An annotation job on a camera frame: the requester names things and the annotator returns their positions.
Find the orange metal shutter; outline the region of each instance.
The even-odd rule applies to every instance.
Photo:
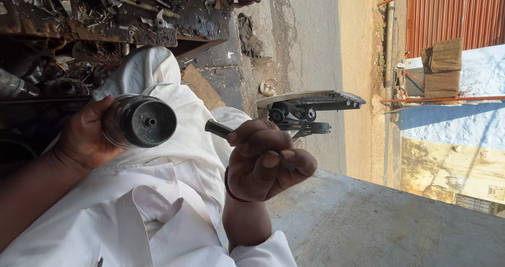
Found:
[[[464,50],[505,44],[505,0],[407,1],[407,58],[458,37]]]

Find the right hand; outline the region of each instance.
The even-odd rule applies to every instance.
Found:
[[[109,95],[73,115],[54,146],[56,157],[81,176],[124,151],[107,141],[102,131],[100,118],[113,103]]]
[[[249,120],[228,135],[236,146],[228,166],[228,188],[243,200],[263,202],[314,174],[317,161],[295,149],[293,139],[273,122]],[[288,170],[281,160],[294,167]]]

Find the drain pipe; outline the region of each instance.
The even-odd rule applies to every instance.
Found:
[[[387,5],[387,30],[386,30],[386,77],[384,78],[384,83],[386,86],[386,97],[393,98],[393,75],[395,71],[393,70],[393,46],[395,38],[395,1],[389,2]],[[386,140],[384,148],[384,180],[383,185],[386,186],[387,182],[387,155],[389,150],[389,111],[390,106],[386,109]]]

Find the plastic bottle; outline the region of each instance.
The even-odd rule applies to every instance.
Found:
[[[0,69],[0,98],[29,98],[40,96],[41,91],[11,73]]]

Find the sandal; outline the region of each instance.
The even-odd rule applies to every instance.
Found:
[[[277,93],[275,92],[275,88],[265,83],[260,84],[260,92],[268,97],[277,95]]]

